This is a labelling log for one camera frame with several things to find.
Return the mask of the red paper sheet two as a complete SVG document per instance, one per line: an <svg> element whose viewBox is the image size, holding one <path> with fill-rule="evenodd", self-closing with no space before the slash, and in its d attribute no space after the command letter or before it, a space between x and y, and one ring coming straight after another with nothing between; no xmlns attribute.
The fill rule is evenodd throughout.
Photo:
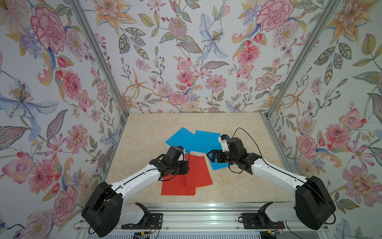
<svg viewBox="0 0 382 239"><path fill-rule="evenodd" d="M190 170L186 174L186 186L192 188L206 187L213 184L206 159L191 155L189 159Z"/></svg>

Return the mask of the blue paper sheet one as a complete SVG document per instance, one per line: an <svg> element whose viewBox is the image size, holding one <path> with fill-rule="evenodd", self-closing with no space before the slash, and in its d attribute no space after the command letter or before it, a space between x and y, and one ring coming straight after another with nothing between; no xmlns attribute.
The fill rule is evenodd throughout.
<svg viewBox="0 0 382 239"><path fill-rule="evenodd" d="M166 140L166 144L168 146L182 146L187 151L195 151L198 147L195 134L184 127Z"/></svg>

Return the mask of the blue paper sheet three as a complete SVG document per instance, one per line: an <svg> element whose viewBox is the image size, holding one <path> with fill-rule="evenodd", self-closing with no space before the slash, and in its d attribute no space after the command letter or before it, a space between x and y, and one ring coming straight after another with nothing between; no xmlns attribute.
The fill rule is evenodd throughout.
<svg viewBox="0 0 382 239"><path fill-rule="evenodd" d="M211 149L207 151L206 156L213 170L220 170L230 166L229 150Z"/></svg>

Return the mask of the red paper sheet one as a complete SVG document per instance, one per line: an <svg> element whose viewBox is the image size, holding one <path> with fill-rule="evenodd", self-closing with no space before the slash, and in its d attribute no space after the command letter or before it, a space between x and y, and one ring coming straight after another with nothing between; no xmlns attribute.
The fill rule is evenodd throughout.
<svg viewBox="0 0 382 239"><path fill-rule="evenodd" d="M162 180L161 195L164 196L193 196L195 187L186 185L186 175L168 175Z"/></svg>

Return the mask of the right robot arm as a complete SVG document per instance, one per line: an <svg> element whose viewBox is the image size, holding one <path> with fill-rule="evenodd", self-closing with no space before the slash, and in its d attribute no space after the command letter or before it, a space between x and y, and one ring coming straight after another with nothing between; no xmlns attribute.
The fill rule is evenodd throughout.
<svg viewBox="0 0 382 239"><path fill-rule="evenodd" d="M301 222L312 230L318 230L334 216L336 207L322 180L309 178L277 167L255 153L238 154L212 150L207 153L212 163L235 164L251 175L261 177L289 193L294 201L266 203L258 211L266 222Z"/></svg>

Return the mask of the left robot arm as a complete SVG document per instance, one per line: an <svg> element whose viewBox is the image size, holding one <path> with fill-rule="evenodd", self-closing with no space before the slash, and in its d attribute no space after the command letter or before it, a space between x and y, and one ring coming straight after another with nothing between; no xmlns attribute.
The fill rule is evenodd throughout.
<svg viewBox="0 0 382 239"><path fill-rule="evenodd" d="M112 184L101 182L89 197L82 218L89 224L88 233L103 238L118 226L144 228L150 211L141 203L126 202L147 186L164 181L164 177L185 175L190 170L187 151L161 154L142 170Z"/></svg>

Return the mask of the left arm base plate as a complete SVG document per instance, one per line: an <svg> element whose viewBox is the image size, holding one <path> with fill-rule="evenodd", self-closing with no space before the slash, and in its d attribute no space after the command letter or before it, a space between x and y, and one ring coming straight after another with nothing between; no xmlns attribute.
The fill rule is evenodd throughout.
<svg viewBox="0 0 382 239"><path fill-rule="evenodd" d="M125 204L118 222L123 230L162 229L163 214L150 212L141 203Z"/></svg>

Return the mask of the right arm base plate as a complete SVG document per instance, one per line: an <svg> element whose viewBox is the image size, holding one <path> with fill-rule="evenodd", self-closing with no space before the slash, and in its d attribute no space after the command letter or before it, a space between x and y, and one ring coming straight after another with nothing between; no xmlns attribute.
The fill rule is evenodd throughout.
<svg viewBox="0 0 382 239"><path fill-rule="evenodd" d="M272 205L273 202L268 202L263 205L256 213L242 213L237 219L239 223L242 223L244 229L270 229L280 230L285 229L285 225L282 221L274 222L265 213L265 210Z"/></svg>

